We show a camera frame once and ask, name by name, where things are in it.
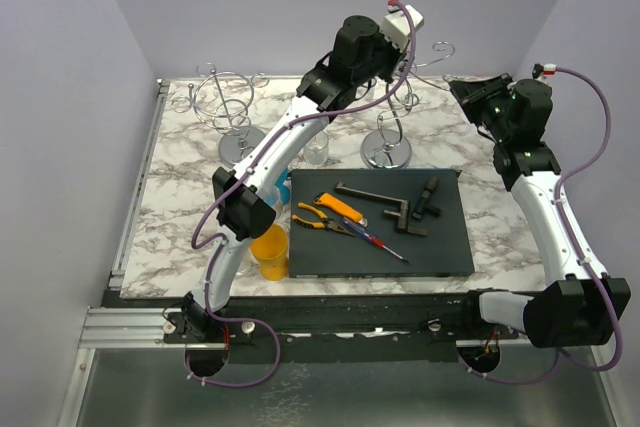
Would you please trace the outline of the clear tumbler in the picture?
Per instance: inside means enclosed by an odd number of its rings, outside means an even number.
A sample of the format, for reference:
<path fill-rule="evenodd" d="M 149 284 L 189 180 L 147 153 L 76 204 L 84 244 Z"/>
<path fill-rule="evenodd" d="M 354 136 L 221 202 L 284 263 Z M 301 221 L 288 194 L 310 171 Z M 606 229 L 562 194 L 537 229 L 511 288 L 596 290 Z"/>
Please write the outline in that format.
<path fill-rule="evenodd" d="M 303 148 L 303 157 L 310 168 L 323 167 L 329 158 L 329 137 L 326 132 L 317 133 Z"/>

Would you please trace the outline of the clear stemless wine glass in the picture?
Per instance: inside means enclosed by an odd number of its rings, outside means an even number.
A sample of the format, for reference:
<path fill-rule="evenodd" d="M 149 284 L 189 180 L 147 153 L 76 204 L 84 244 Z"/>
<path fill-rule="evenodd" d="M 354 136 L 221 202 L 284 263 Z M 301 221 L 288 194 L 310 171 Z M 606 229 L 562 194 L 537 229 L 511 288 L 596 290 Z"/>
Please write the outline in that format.
<path fill-rule="evenodd" d="M 366 83 L 363 83 L 358 87 L 356 91 L 356 101 L 364 100 L 365 102 L 369 102 L 373 99 L 375 93 L 375 87 L 377 84 L 377 79 L 373 78 Z"/>

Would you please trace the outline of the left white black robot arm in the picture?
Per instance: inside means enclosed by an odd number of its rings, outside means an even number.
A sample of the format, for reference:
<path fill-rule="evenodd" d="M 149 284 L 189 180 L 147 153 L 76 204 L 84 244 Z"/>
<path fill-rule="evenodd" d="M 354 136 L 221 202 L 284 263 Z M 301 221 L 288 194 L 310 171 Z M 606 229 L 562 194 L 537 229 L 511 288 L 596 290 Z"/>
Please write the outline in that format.
<path fill-rule="evenodd" d="M 289 108 L 252 153 L 233 168 L 212 176 L 215 201 L 205 211 L 217 230 L 203 239 L 193 233 L 191 246 L 213 244 L 214 251 L 199 287 L 183 299 L 181 313 L 188 331 L 201 342 L 214 340 L 222 327 L 217 313 L 226 306 L 230 288 L 252 240 L 274 223 L 276 212 L 266 196 L 302 148 L 336 117 L 358 112 L 359 87 L 374 78 L 395 92 L 403 82 L 394 75 L 402 61 L 412 62 L 416 34 L 424 17 L 410 5 L 396 3 L 376 22 L 352 15 L 338 30 L 333 47 L 306 72 Z"/>

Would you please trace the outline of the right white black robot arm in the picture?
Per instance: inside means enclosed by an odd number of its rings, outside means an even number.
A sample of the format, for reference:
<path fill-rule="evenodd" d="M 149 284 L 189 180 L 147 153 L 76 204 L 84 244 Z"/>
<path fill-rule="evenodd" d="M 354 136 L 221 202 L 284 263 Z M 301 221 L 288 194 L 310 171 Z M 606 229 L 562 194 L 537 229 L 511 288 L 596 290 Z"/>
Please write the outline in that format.
<path fill-rule="evenodd" d="M 537 293 L 472 293 L 470 308 L 459 317 L 462 331 L 480 339 L 500 324 L 539 348 L 607 343 L 631 290 L 591 250 L 569 205 L 560 165 L 542 140 L 553 109 L 551 87 L 507 74 L 452 80 L 449 87 L 468 121 L 493 139 L 494 167 L 524 213 L 545 274 Z"/>

